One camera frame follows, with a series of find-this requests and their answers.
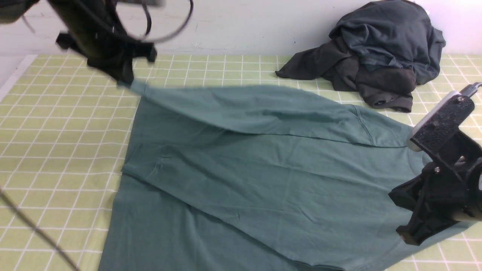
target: shirt seam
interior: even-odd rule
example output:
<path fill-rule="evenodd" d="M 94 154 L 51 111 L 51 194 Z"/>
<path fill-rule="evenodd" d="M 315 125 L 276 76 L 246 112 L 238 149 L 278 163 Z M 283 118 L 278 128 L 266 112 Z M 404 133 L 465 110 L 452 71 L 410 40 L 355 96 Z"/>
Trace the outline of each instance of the shirt seam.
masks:
<path fill-rule="evenodd" d="M 358 122 L 360 122 L 360 125 L 363 127 L 363 129 L 365 130 L 365 132 L 367 133 L 368 137 L 370 138 L 370 144 L 371 146 L 375 146 L 375 141 L 373 139 L 373 136 L 370 134 L 370 132 L 368 131 L 368 128 L 365 126 L 365 124 L 363 123 L 362 121 L 362 118 L 360 116 L 360 112 L 358 111 L 358 108 L 354 105 L 351 105 L 352 108 L 355 110 L 355 115 L 357 116 L 357 119 L 358 119 Z"/>

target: teal shirt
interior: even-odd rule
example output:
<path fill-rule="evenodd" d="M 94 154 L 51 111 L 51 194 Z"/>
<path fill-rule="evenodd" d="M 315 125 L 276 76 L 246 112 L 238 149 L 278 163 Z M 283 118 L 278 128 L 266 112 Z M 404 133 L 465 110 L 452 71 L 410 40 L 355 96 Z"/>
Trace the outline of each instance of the teal shirt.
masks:
<path fill-rule="evenodd" d="M 388 193 L 420 173 L 410 126 L 272 85 L 141 95 L 99 270 L 382 271 L 420 247 Z"/>

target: yellow-green grid mat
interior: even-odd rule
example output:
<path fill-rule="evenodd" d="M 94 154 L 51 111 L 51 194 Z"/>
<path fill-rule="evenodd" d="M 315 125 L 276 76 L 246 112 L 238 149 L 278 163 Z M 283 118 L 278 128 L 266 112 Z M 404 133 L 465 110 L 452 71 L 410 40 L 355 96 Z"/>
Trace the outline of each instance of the yellow-green grid mat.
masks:
<path fill-rule="evenodd" d="M 279 79 L 281 56 L 161 55 L 136 61 L 152 85 L 287 85 L 366 106 L 325 80 Z M 451 90 L 482 81 L 482 56 L 444 55 L 441 75 L 414 92 L 413 112 L 378 110 L 419 122 Z M 482 143 L 482 94 L 462 130 Z M 0 185 L 84 271 L 97 269 L 138 97 L 85 68 L 74 55 L 41 55 L 0 103 Z M 389 271 L 481 271 L 482 226 L 454 236 Z M 67 271 L 67 265 L 0 204 L 1 271 Z"/>

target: black cable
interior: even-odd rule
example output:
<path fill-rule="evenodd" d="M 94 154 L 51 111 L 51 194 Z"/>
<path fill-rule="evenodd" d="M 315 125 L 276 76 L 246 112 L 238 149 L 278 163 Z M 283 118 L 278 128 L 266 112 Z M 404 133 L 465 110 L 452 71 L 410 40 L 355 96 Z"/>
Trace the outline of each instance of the black cable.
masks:
<path fill-rule="evenodd" d="M 118 33 L 115 29 L 113 31 L 112 27 L 110 27 L 109 25 L 107 25 L 104 21 L 102 21 L 99 17 L 97 17 L 81 0 L 76 0 L 77 1 L 77 4 L 79 5 L 79 7 L 81 9 L 83 9 L 83 11 L 85 13 L 88 14 L 88 16 L 94 20 L 101 28 L 104 29 L 104 31 L 107 31 L 107 32 L 110 32 L 112 33 L 112 35 L 122 41 L 125 41 L 125 42 L 139 42 L 139 40 L 129 36 L 129 35 L 126 35 L 126 34 L 123 34 L 123 33 Z M 152 42 L 152 43 L 162 43 L 162 42 L 166 42 L 166 41 L 169 41 L 171 40 L 172 38 L 174 38 L 175 36 L 179 35 L 179 33 L 181 33 L 184 28 L 186 28 L 187 24 L 189 23 L 189 20 L 191 19 L 191 16 L 192 16 L 192 12 L 194 10 L 194 2 L 193 0 L 189 0 L 189 3 L 190 3 L 190 9 L 189 9 L 189 13 L 187 14 L 187 17 L 185 18 L 184 22 L 181 24 L 180 27 L 178 27 L 175 31 L 173 31 L 171 34 L 168 34 L 164 37 L 161 37 L 161 38 L 157 38 L 157 39 L 153 39 L 153 40 L 147 40 L 146 42 Z"/>
<path fill-rule="evenodd" d="M 3 192 L 0 186 L 0 198 L 7 204 L 7 206 L 14 212 L 14 214 L 25 224 L 27 224 L 32 230 L 45 242 L 47 242 L 51 247 L 53 247 L 60 256 L 67 262 L 67 264 L 72 268 L 73 271 L 80 271 L 77 268 L 75 262 L 64 252 L 64 250 L 57 245 L 57 243 L 52 240 L 42 229 L 39 229 L 35 223 L 30 220 L 16 205 L 15 203 Z"/>
<path fill-rule="evenodd" d="M 146 29 L 146 33 L 144 34 L 144 37 L 147 37 L 151 31 L 152 18 L 150 16 L 149 9 L 147 9 L 146 1 L 144 1 L 144 3 L 142 4 L 142 9 L 144 10 L 144 14 L 146 14 L 147 29 Z"/>

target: white wall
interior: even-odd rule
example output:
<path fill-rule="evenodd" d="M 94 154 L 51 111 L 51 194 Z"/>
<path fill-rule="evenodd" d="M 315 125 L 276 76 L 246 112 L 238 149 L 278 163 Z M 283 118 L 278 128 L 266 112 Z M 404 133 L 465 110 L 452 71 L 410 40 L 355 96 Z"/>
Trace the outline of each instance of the white wall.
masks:
<path fill-rule="evenodd" d="M 160 54 L 285 54 L 317 47 L 344 14 L 368 0 L 194 0 L 194 15 L 181 36 L 159 45 Z M 417 0 L 447 40 L 445 53 L 482 54 L 482 0 Z M 166 34 L 183 21 L 188 0 L 166 0 L 151 9 L 151 37 Z M 142 34 L 140 7 L 120 5 L 131 33 Z M 32 34 L 20 20 L 0 27 L 0 55 L 55 54 L 54 41 L 64 27 L 43 0 L 27 13 Z"/>

